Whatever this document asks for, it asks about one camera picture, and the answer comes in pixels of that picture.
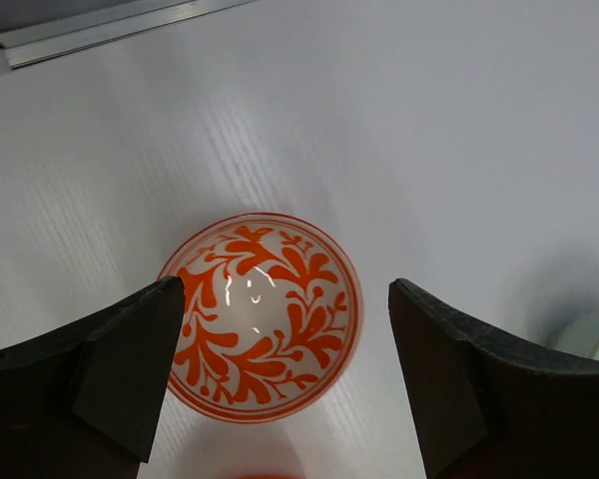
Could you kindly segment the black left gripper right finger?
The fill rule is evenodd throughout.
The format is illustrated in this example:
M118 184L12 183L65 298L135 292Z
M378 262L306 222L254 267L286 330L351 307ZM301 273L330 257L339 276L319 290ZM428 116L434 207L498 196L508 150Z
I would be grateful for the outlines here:
M599 361L530 342L400 278L388 292L429 478L599 478Z

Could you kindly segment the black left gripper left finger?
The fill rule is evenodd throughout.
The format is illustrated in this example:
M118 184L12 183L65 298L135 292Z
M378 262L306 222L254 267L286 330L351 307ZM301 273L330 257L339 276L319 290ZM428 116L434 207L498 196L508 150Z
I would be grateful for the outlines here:
M0 349L0 478L134 478L148 462L184 315L162 278Z

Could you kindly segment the orange patterned glass bowl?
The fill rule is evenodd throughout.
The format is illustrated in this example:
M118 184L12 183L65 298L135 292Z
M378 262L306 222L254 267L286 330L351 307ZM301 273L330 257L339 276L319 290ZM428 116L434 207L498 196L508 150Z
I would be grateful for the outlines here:
M363 295L326 232L270 212L218 221L161 269L185 288L169 390L208 417L263 423L317 401L355 352Z

